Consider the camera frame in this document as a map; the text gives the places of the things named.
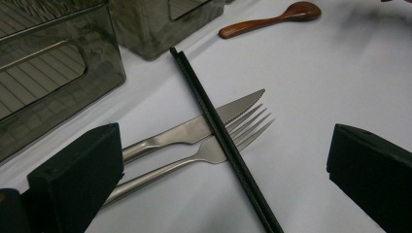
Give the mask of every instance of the chopstick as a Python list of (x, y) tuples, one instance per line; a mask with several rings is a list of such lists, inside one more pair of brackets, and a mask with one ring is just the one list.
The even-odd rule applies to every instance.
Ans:
[(203, 114), (206, 117), (207, 122), (209, 123), (212, 132), (215, 137), (218, 139), (219, 144), (221, 145), (227, 160), (229, 160), (232, 168), (234, 169), (235, 174), (239, 182), (242, 184), (244, 191), (246, 192), (249, 201), (257, 213), (261, 223), (263, 224), (266, 232), (271, 233), (283, 233), (278, 220), (273, 215), (272, 210), (264, 199), (263, 194), (258, 188), (258, 184), (255, 182), (251, 172), (249, 171), (245, 161), (239, 153), (239, 150), (234, 145), (232, 139), (230, 138), (227, 130), (222, 123), (221, 118), (216, 112), (215, 107), (210, 101), (206, 91), (204, 90), (200, 80), (197, 78), (193, 69), (190, 66), (188, 59), (185, 54), (180, 51), (177, 53), (175, 48), (171, 48), (170, 52), (176, 60), (177, 65), (179, 66), (183, 76), (185, 77), (197, 103), (203, 111)]

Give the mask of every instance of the white table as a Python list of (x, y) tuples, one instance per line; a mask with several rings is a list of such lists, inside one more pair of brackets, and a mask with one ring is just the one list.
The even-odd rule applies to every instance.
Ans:
[[(319, 20), (287, 22), (230, 40), (220, 28), (280, 15), (293, 1), (236, 0), (176, 46), (215, 106), (266, 92), (275, 123), (242, 151), (285, 232), (384, 232), (328, 179), (335, 123), (373, 132), (412, 150), (412, 4), (317, 0)], [(89, 129), (120, 124), (124, 147), (200, 114), (169, 52), (145, 61), (120, 48), (126, 83), (0, 167), (0, 187), (28, 188), (25, 176)], [(125, 168), (124, 181), (197, 151), (172, 146)], [(261, 232), (229, 163), (199, 163), (103, 210), (87, 233)]]

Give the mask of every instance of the clear plastic box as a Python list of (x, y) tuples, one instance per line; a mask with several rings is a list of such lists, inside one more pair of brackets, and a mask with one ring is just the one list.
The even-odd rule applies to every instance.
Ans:
[(113, 0), (119, 44), (154, 60), (223, 13), (224, 0)]
[(125, 73), (105, 0), (0, 0), (0, 163)]

